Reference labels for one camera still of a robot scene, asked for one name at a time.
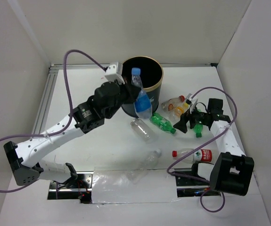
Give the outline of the clear bottle white cap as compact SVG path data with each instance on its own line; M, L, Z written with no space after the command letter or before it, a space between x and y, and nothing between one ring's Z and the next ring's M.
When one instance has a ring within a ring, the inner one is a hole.
M162 151L160 149L149 152L136 169L131 170L126 174L128 180L134 184L138 183L149 173L149 170L153 170L157 166L161 155Z

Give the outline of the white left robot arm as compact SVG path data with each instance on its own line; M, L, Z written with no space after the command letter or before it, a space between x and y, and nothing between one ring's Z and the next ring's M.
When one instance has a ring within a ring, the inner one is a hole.
M78 175L70 163L55 163L43 158L63 144L89 133L102 126L127 102L134 102L140 88L132 84L105 82L86 102L79 104L72 113L49 129L59 130L60 126L69 126L55 136L40 134L27 141L15 144L12 141L4 145L8 162L18 186L28 186L38 179L51 180L67 188L77 184Z

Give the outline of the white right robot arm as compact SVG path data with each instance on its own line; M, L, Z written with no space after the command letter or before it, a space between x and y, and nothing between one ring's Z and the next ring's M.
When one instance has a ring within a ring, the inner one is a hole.
M209 149L199 148L173 151L174 159L182 159L188 164L196 162L212 164L210 175L206 177L203 169L195 169L190 173L192 183L199 185L206 179L210 188L217 192L245 196L249 189L254 169L254 160L247 157L239 147L231 129L230 117L223 113L223 100L210 98L206 112L197 109L193 104L180 116L180 121L174 128L186 133L187 125L193 129L196 125L208 127L212 133L213 141L217 144L218 153Z

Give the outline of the green bottle barcode label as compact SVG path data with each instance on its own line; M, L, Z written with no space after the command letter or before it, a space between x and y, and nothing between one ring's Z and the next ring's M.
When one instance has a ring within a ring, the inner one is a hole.
M173 127L170 121L158 113L153 113L149 120L162 131L169 132L173 135L176 133L176 129Z

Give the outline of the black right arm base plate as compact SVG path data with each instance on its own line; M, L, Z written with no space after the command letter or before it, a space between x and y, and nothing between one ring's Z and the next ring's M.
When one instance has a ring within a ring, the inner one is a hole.
M195 173L190 168L179 169L174 171L174 173L181 173L190 176L195 176ZM177 187L177 196L178 197L197 197L209 188L208 183L192 178L187 177L176 177L176 187ZM219 192L210 191L205 194L205 196L220 196Z

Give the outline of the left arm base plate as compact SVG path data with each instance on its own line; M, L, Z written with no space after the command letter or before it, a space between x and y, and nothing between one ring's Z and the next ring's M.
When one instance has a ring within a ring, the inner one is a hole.
M47 200L78 200L82 204L91 204L92 178L94 171L77 172L77 181L69 188L51 181Z

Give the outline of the clear bottle blue label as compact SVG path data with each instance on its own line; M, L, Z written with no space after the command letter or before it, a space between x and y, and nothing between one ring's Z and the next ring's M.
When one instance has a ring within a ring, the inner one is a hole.
M140 92L134 102L134 109L138 118L149 119L152 116L152 105L146 91L143 89L140 73L140 68L134 67L131 70L131 83L133 86L140 88Z

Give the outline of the clear jar metal lid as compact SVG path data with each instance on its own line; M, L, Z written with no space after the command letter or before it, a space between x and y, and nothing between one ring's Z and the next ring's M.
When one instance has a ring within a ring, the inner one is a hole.
M149 144L158 140L157 134L142 119L134 118L130 125L134 133L145 143Z

